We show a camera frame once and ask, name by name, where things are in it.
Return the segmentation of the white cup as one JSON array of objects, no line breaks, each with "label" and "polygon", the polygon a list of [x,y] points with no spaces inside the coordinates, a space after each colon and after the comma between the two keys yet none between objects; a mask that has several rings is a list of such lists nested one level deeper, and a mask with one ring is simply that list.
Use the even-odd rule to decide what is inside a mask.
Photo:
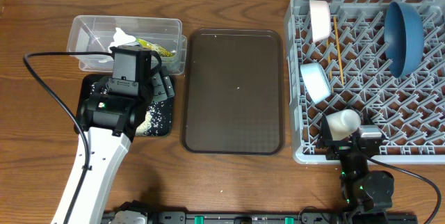
[{"label": "white cup", "polygon": [[340,141],[357,131],[361,125],[358,113],[345,109],[326,116],[332,140]]}]

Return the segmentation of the yellow snack wrapper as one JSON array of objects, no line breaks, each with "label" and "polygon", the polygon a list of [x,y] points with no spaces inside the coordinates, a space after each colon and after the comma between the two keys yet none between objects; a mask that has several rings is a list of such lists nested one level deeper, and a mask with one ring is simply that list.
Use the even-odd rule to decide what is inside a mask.
[{"label": "yellow snack wrapper", "polygon": [[154,43],[148,42],[148,41],[140,39],[140,38],[137,38],[136,42],[141,47],[147,48],[147,49],[152,50],[152,51],[156,51],[159,54],[160,57],[173,57],[174,56],[174,54],[172,52],[168,51],[167,49],[165,49],[161,45],[154,44]]}]

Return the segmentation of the light blue bowl with rice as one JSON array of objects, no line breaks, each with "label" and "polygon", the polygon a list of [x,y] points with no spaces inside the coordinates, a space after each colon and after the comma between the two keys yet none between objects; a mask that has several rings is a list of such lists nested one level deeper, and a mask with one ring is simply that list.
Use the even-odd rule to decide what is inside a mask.
[{"label": "light blue bowl with rice", "polygon": [[303,64],[300,72],[313,103],[318,104],[332,94],[327,75],[319,63]]}]

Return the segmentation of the dark blue plate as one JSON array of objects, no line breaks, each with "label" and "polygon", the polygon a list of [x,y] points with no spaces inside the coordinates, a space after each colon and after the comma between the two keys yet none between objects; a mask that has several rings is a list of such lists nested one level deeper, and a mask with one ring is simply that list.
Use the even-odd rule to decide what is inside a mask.
[{"label": "dark blue plate", "polygon": [[389,45],[385,56],[391,60],[391,75],[406,77],[415,71],[423,57],[423,23],[416,8],[393,1],[385,14],[384,40]]}]

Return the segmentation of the pink bowl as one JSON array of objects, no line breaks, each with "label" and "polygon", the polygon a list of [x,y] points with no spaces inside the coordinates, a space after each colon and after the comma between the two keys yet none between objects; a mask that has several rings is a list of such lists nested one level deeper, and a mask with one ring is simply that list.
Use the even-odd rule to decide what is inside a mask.
[{"label": "pink bowl", "polygon": [[318,42],[330,36],[330,7],[326,1],[310,0],[309,13],[312,41]]}]

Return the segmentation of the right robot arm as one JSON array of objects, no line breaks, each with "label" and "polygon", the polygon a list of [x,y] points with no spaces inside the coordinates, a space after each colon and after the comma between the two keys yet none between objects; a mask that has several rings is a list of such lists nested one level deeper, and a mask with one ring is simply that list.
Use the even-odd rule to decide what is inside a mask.
[{"label": "right robot arm", "polygon": [[332,214],[328,223],[388,223],[394,177],[383,170],[369,170],[368,158],[379,154],[384,135],[377,125],[361,125],[349,137],[334,140],[326,115],[321,118],[317,148],[326,149],[327,160],[341,164],[341,193],[348,206]]}]

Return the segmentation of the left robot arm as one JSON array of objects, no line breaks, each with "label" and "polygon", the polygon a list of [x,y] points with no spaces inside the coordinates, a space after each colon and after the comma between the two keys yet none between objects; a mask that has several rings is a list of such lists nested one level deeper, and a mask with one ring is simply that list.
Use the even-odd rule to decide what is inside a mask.
[{"label": "left robot arm", "polygon": [[[137,136],[166,136],[172,125],[175,82],[170,75],[158,74],[154,87],[163,88],[162,100],[149,105]],[[52,219],[52,223],[100,223],[118,168],[129,151],[131,141],[125,135],[113,136],[107,128],[91,127],[82,135],[76,158]]]}]

